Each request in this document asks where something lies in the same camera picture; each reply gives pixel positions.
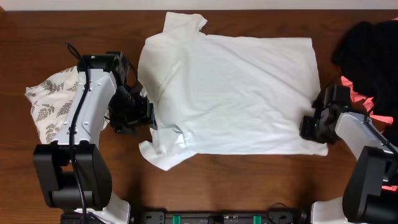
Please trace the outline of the white t-shirt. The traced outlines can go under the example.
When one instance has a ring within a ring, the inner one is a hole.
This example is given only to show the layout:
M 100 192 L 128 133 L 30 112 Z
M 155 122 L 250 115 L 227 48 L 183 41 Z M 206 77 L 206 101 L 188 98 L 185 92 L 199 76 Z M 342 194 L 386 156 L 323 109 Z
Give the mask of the white t-shirt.
M 320 92 L 311 38 L 210 35 L 205 24 L 168 12 L 145 41 L 138 76 L 157 129 L 142 156 L 169 170 L 197 154 L 327 155 L 299 135 Z

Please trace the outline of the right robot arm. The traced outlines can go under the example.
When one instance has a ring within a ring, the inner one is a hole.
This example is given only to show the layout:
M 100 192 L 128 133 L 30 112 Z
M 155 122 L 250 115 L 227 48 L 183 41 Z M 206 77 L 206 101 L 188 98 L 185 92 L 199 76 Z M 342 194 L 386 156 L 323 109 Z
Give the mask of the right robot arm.
M 397 147 L 351 107 L 350 88 L 321 91 L 313 116 L 304 116 L 300 136 L 333 144 L 342 140 L 357 163 L 342 197 L 315 202 L 311 223 L 397 223 Z

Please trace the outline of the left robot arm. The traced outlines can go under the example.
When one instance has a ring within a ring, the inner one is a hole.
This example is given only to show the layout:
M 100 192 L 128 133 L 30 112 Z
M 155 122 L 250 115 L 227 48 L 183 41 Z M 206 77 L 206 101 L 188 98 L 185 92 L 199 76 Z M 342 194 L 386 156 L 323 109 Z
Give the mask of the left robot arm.
M 130 204 L 112 190 L 111 173 L 99 152 L 104 121 L 117 133 L 138 126 L 157 129 L 154 106 L 137 82 L 127 84 L 130 62 L 122 52 L 81 55 L 78 88 L 66 120 L 33 160 L 47 206 L 63 210 L 61 223 L 129 223 Z

